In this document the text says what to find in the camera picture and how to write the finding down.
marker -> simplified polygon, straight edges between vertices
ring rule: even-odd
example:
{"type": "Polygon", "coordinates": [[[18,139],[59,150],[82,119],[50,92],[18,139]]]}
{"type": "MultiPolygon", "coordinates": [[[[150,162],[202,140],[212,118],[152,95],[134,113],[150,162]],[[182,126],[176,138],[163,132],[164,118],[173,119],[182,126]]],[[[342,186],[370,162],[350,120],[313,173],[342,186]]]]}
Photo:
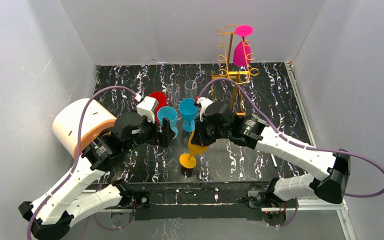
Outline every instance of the marker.
{"type": "Polygon", "coordinates": [[[271,161],[273,161],[274,168],[277,169],[278,168],[278,164],[276,163],[275,156],[273,154],[270,154],[270,156],[271,156],[271,161]]]}

clear glass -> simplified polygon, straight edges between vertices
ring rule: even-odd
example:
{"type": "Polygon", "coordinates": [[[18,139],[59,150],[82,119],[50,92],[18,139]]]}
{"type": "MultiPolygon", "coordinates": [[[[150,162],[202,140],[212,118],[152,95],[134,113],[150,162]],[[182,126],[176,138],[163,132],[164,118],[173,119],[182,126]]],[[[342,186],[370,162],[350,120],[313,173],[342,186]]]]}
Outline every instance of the clear glass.
{"type": "Polygon", "coordinates": [[[169,84],[167,86],[167,98],[175,109],[179,106],[180,101],[180,86],[176,83],[169,84]]]}
{"type": "Polygon", "coordinates": [[[195,99],[197,96],[198,84],[195,80],[187,80],[184,83],[184,94],[187,99],[195,99]]]}

cable connector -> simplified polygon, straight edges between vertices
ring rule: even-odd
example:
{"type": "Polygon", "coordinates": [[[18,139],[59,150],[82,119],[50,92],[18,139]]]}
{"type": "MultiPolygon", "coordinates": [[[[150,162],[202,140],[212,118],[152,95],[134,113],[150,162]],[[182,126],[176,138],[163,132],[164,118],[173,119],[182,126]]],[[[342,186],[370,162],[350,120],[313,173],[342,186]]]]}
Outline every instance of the cable connector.
{"type": "Polygon", "coordinates": [[[139,93],[136,93],[136,96],[133,99],[135,99],[137,102],[140,102],[142,100],[142,96],[139,95],[139,93]]]}

gold metal stand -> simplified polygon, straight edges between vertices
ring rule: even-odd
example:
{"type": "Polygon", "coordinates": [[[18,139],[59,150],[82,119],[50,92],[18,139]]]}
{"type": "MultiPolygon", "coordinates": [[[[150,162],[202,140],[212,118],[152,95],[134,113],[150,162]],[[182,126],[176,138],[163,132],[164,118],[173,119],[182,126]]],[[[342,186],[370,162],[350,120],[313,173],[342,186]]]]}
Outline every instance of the gold metal stand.
{"type": "MultiPolygon", "coordinates": [[[[236,27],[237,27],[236,25],[227,25],[223,28],[223,30],[220,30],[220,29],[215,30],[215,35],[222,37],[222,41],[217,42],[216,46],[218,48],[224,49],[224,55],[219,55],[217,60],[221,63],[224,63],[225,68],[223,68],[223,66],[222,66],[218,70],[219,74],[215,74],[215,73],[211,72],[211,80],[218,79],[218,78],[227,78],[227,79],[233,80],[232,78],[234,78],[234,81],[237,84],[242,85],[242,84],[248,83],[251,80],[251,76],[257,76],[259,74],[258,69],[251,68],[250,65],[248,64],[248,62],[255,59],[254,53],[249,53],[245,56],[246,71],[229,71],[229,61],[231,58],[232,42],[233,42],[233,36],[234,36],[235,32],[234,31],[226,31],[226,29],[227,28],[236,28],[236,27]],[[230,35],[228,49],[226,49],[225,35],[230,35]],[[246,76],[245,81],[241,81],[242,75],[246,76]]],[[[246,40],[246,41],[242,40],[243,54],[246,54],[245,47],[250,47],[250,46],[251,46],[250,40],[246,40]]],[[[214,101],[215,100],[214,84],[211,85],[211,94],[212,94],[212,100],[214,101]]],[[[230,100],[230,109],[232,109],[233,105],[235,104],[237,94],[239,94],[239,96],[240,96],[240,100],[239,100],[240,111],[237,111],[236,114],[238,114],[240,116],[245,116],[246,113],[244,112],[244,110],[242,108],[243,96],[242,96],[241,91],[239,91],[238,88],[236,87],[236,85],[233,88],[232,97],[230,100]]]]}

marble floor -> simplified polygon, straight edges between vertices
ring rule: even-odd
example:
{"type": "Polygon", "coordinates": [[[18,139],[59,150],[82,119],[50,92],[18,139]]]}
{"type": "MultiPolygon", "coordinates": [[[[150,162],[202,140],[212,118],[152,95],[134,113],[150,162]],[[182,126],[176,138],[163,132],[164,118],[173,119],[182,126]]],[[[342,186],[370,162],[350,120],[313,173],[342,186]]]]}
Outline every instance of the marble floor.
{"type": "MultiPolygon", "coordinates": [[[[273,123],[287,135],[309,143],[297,99],[294,95],[287,69],[282,62],[253,63],[259,70],[243,88],[256,105],[273,123]]],[[[220,64],[175,64],[175,65],[123,65],[101,66],[98,68],[94,92],[102,88],[120,85],[131,88],[142,96],[155,91],[166,91],[167,85],[180,85],[181,99],[184,99],[184,83],[196,80],[198,92],[211,79],[211,72],[218,73],[220,64]]],[[[233,86],[227,82],[214,85],[216,101],[230,103],[233,86]]],[[[204,96],[211,97],[211,89],[204,96]]],[[[121,90],[107,91],[98,101],[114,116],[131,111],[136,104],[130,93],[121,90]]],[[[246,99],[241,103],[247,115],[256,111],[246,99]]],[[[185,176],[180,168],[179,156],[188,152],[187,141],[190,133],[183,131],[179,120],[179,134],[169,148],[144,144],[126,155],[119,164],[103,176],[99,183],[110,183],[125,179],[131,183],[140,182],[228,182],[228,181],[269,181],[274,177],[289,178],[304,174],[304,171],[291,163],[275,158],[275,168],[271,156],[265,152],[239,147],[228,140],[218,140],[207,152],[197,157],[197,166],[192,175],[185,176]]]]}

